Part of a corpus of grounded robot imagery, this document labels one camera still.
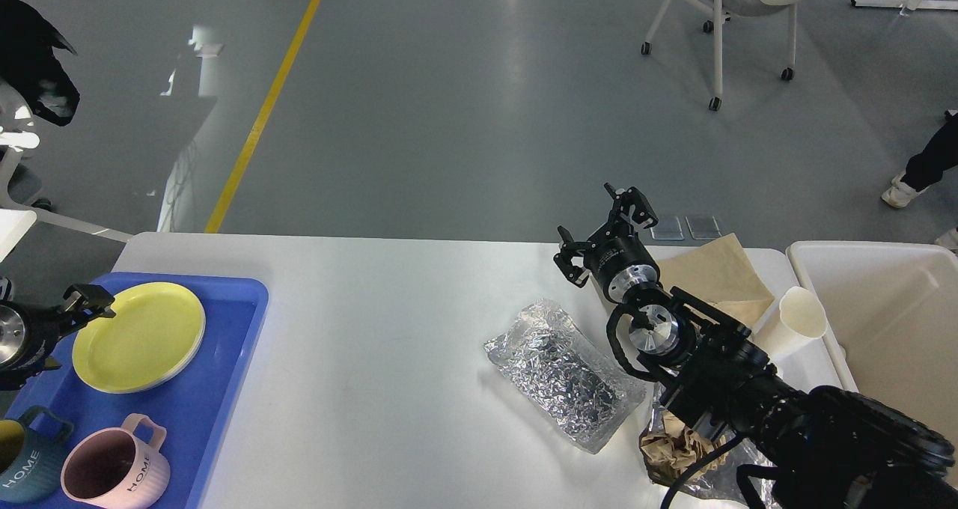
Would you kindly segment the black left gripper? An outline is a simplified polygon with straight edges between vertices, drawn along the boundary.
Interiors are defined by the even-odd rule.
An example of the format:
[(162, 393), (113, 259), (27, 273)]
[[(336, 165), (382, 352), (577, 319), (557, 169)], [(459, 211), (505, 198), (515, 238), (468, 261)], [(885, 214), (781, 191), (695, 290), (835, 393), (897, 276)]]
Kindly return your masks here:
[(102, 285), (72, 284), (60, 305), (1, 305), (1, 389), (20, 390), (30, 377), (61, 369), (52, 356), (62, 329), (82, 329), (100, 318), (113, 318), (115, 297)]

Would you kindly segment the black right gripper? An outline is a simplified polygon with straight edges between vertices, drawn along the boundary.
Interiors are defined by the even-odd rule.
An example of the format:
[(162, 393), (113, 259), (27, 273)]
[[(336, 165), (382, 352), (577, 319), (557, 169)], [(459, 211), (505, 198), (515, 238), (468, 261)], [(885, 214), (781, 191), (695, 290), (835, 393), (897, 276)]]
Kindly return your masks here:
[(578, 288), (593, 277), (611, 303), (663, 303), (659, 267), (639, 237), (640, 230), (658, 225), (656, 212), (636, 187), (617, 189), (605, 183), (603, 188), (612, 199), (603, 234), (576, 242), (564, 226), (557, 226), (561, 242), (554, 255), (555, 265), (566, 281)]

